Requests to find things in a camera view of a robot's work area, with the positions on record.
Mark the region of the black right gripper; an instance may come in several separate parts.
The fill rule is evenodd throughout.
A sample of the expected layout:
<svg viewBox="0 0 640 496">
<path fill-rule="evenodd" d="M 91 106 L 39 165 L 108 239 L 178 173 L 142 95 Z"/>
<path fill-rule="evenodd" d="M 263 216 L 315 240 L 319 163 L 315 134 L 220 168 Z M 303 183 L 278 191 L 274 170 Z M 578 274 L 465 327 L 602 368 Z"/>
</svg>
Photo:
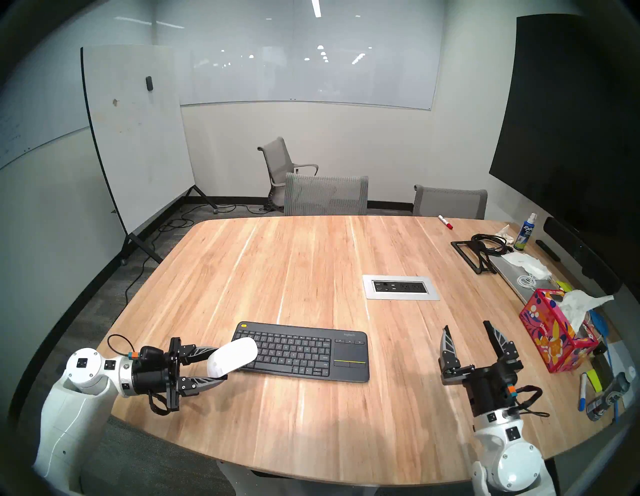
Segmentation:
<svg viewBox="0 0 640 496">
<path fill-rule="evenodd" d="M 448 326 L 444 327 L 440 341 L 441 381 L 444 385 L 464 386 L 473 416 L 514 408 L 517 373 L 523 369 L 514 342 L 507 339 L 490 321 L 483 321 L 483 325 L 497 356 L 497 361 L 491 366 L 462 367 Z"/>
</svg>

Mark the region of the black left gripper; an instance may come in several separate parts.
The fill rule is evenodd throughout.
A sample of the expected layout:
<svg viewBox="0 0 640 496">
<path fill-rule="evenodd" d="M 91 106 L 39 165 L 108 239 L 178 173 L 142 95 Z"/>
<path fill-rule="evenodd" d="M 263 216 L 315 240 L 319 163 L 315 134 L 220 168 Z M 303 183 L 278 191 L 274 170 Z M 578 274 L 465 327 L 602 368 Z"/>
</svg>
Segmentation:
<svg viewBox="0 0 640 496">
<path fill-rule="evenodd" d="M 207 359 L 217 351 L 217 347 L 182 345 L 179 337 L 171 338 L 167 352 L 144 345 L 132 358 L 132 385 L 138 395 L 147 395 L 154 413 L 179 411 L 179 395 L 197 396 L 209 391 L 228 379 L 222 377 L 180 377 L 182 365 L 191 365 Z"/>
</svg>

